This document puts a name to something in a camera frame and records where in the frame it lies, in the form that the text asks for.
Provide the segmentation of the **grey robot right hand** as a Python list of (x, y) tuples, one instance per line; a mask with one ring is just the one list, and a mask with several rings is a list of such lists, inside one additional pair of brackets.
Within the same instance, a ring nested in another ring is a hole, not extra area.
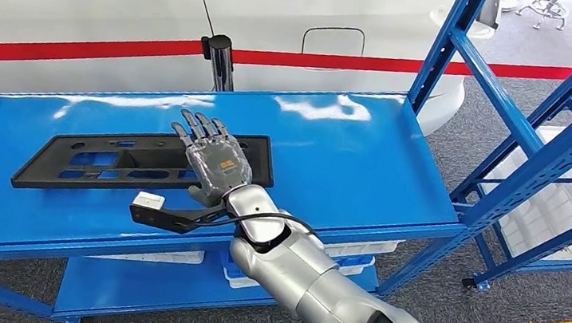
[(188, 188), (190, 196), (205, 207), (217, 206), (229, 191), (252, 183), (253, 172), (238, 140), (219, 118), (201, 112), (180, 110), (190, 132), (179, 122), (172, 128), (181, 139), (187, 160), (199, 186)]

